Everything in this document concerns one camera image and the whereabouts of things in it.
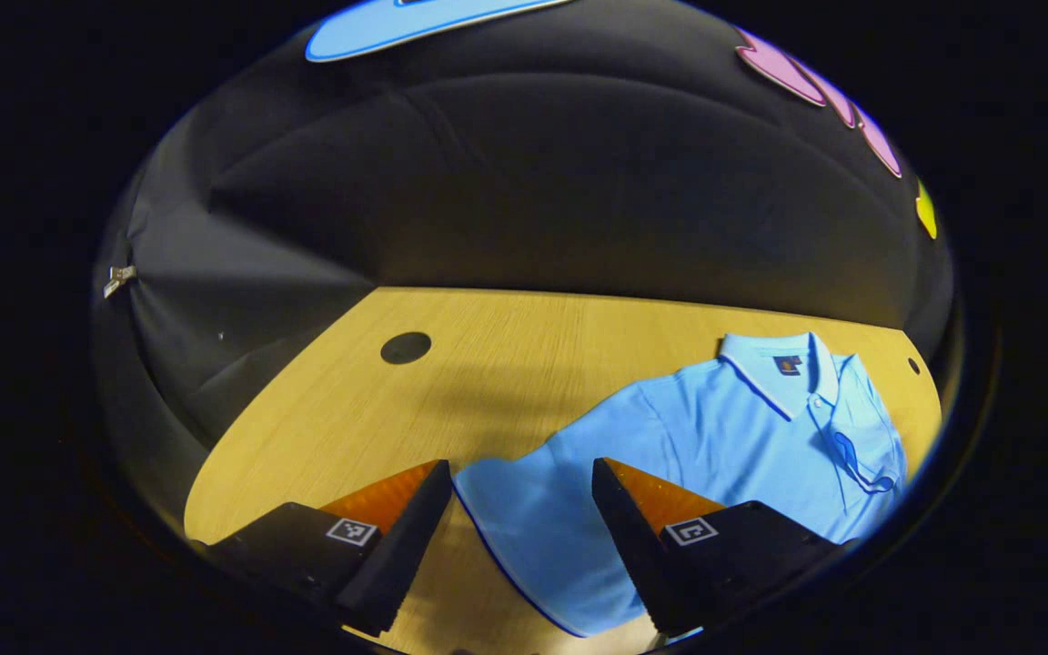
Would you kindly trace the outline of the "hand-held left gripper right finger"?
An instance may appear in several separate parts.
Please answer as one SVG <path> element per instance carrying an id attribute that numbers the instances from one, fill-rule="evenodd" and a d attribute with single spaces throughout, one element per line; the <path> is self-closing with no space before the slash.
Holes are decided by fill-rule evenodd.
<path id="1" fill-rule="evenodd" d="M 665 637 L 735 620 L 847 554 L 757 500 L 725 506 L 614 458 L 593 500 L 646 613 Z"/>

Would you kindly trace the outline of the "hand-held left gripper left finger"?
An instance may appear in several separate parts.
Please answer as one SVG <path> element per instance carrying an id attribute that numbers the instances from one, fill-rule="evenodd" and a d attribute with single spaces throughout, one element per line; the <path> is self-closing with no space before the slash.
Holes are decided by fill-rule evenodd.
<path id="1" fill-rule="evenodd" d="M 434 459 L 320 509 L 280 503 L 193 544 L 274 604 L 378 637 L 394 626 L 452 493 L 447 459 Z"/>

